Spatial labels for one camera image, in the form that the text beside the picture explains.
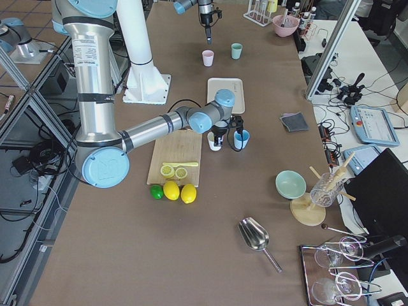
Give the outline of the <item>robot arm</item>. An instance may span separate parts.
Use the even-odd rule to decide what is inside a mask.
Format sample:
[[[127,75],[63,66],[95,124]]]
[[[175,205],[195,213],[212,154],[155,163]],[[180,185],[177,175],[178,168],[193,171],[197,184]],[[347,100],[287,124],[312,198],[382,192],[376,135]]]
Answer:
[[[170,76],[155,67],[141,1],[53,1],[54,30],[71,38],[81,129],[76,165],[98,188],[116,186],[129,171],[128,153],[186,126],[204,133],[231,117],[234,94],[217,91],[202,108],[180,107],[127,130],[115,127],[110,38],[119,21],[131,63],[125,101],[162,105]]]
[[[182,15],[193,6],[198,5],[198,15],[200,24],[205,29],[207,43],[212,44],[213,4],[210,0],[178,0],[173,2],[173,7],[177,14]]]

